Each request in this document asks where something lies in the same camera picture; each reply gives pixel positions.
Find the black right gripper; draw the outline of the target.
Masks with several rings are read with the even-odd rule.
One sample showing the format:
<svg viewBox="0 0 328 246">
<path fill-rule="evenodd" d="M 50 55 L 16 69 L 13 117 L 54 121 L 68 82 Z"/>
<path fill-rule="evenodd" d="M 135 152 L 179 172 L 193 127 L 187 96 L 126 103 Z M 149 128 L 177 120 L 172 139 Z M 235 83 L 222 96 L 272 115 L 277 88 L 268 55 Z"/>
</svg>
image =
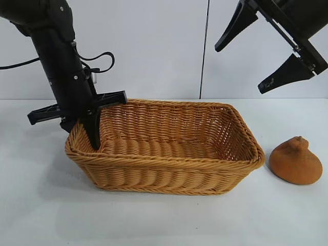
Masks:
<svg viewBox="0 0 328 246">
<path fill-rule="evenodd" d="M 308 80 L 327 69 L 326 60 L 309 39 L 327 25 L 327 1 L 239 1 L 215 51 L 222 51 L 239 33 L 258 20 L 257 12 L 279 32 L 299 57 L 292 54 L 264 79 L 261 94 Z"/>
</svg>

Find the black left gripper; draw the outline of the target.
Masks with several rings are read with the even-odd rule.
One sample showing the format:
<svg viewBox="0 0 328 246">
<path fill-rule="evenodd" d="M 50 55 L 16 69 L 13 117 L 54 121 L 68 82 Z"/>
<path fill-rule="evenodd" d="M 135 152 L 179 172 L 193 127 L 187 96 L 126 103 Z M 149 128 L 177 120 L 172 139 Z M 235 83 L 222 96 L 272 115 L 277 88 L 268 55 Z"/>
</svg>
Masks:
<svg viewBox="0 0 328 246">
<path fill-rule="evenodd" d="M 30 124 L 55 118 L 61 120 L 60 127 L 70 133 L 78 118 L 89 138 L 93 149 L 100 148 L 100 114 L 101 108 L 126 104 L 125 91 L 98 94 L 91 73 L 86 69 L 69 75 L 67 78 L 49 80 L 56 104 L 34 110 L 28 114 Z"/>
</svg>

